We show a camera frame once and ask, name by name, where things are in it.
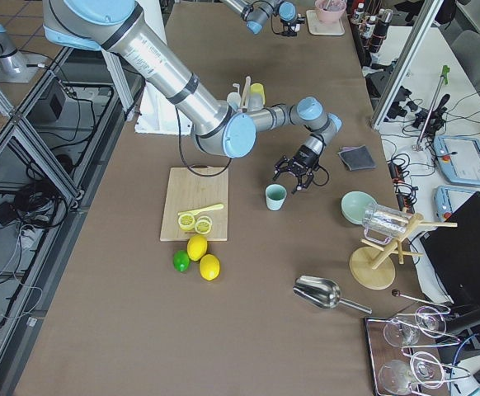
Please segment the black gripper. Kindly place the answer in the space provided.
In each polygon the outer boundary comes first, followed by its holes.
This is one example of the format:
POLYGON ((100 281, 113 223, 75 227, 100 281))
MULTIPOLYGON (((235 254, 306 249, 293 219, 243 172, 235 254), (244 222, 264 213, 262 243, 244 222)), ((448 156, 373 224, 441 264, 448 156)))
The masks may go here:
POLYGON ((320 155, 311 148, 302 144, 292 159, 283 155, 274 165, 273 181, 283 173, 294 175, 297 179, 292 193, 306 190, 314 180, 315 172, 319 169, 320 155))
POLYGON ((287 31, 289 31, 290 37, 296 37, 298 35, 297 31, 300 31, 301 26, 305 23, 305 17, 301 14, 298 14, 291 21, 286 21, 285 19, 281 18, 280 22, 283 26, 283 30, 280 35, 287 36, 287 31))

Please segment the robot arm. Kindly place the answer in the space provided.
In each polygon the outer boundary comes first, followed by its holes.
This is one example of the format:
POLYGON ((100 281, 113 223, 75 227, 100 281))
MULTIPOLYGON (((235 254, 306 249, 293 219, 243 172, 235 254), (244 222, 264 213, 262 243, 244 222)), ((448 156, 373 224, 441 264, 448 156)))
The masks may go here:
POLYGON ((297 189, 309 187, 324 149, 342 122, 326 112, 315 97, 298 104, 241 112, 219 101, 204 87, 145 20, 136 1, 45 1, 46 38, 81 50, 105 50, 125 59, 144 79, 187 116, 191 138, 203 152, 241 158, 248 155, 258 133, 283 125, 303 125, 310 133, 299 151, 276 163, 277 172, 290 172, 297 189))
POLYGON ((271 30, 284 37, 295 37, 305 23, 305 17, 298 14, 296 6, 290 1, 223 0, 222 3, 238 14, 254 35, 258 35, 268 21, 273 24, 274 17, 279 17, 282 31, 275 31, 274 27, 271 30))

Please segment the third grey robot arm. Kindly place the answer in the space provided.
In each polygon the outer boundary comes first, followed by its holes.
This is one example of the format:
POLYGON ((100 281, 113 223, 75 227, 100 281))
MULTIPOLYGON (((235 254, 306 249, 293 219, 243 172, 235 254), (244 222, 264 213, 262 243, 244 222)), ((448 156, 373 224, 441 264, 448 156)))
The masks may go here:
POLYGON ((28 57, 17 48, 0 24, 0 83, 28 83, 36 73, 29 70, 28 63, 28 57))

